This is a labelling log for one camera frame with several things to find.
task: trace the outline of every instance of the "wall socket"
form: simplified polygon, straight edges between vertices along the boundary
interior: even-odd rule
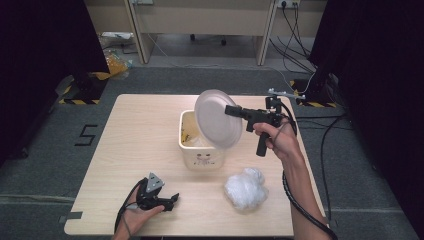
[[[281,4],[283,2],[286,2],[286,8],[285,9],[294,9],[299,8],[300,6],[300,0],[277,0],[277,7],[282,8]]]

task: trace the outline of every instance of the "gray carpet floor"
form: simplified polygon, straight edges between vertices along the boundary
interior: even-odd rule
[[[200,94],[207,89],[220,89],[230,95],[266,95],[271,87],[289,91],[282,75],[270,69],[137,67],[125,74],[108,81],[97,105],[56,103],[28,146],[29,157],[8,160],[3,165],[1,239],[110,239],[110,236],[68,236],[63,230],[63,216],[72,207],[120,94]],[[309,78],[289,72],[284,75],[287,81]],[[60,94],[69,82],[70,78],[66,78],[58,86]],[[388,184],[373,169],[349,118],[340,120],[325,138],[323,164],[331,205],[327,204],[321,142],[326,126],[335,119],[333,116],[346,110],[340,105],[304,107],[294,100],[292,104],[320,197],[339,239],[418,239]],[[166,111],[166,103],[158,103],[158,107]],[[80,138],[85,125],[95,125],[85,131],[95,135],[93,142],[75,146],[88,141]]]

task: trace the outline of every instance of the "black curtain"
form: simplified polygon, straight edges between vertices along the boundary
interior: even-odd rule
[[[358,133],[424,238],[424,2],[329,0],[310,61],[339,79]]]
[[[1,165],[64,77],[109,70],[83,0],[2,0],[0,9]]]

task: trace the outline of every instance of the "white plastic bin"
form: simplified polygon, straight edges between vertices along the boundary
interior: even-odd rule
[[[181,113],[178,144],[184,163],[191,170],[214,170],[224,164],[225,151],[207,143],[197,127],[193,110]]]

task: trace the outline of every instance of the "round white lid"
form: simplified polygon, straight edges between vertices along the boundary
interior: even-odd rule
[[[203,137],[217,149],[234,146],[243,131],[242,119],[225,114],[227,105],[234,101],[220,90],[206,90],[197,98],[194,114]]]

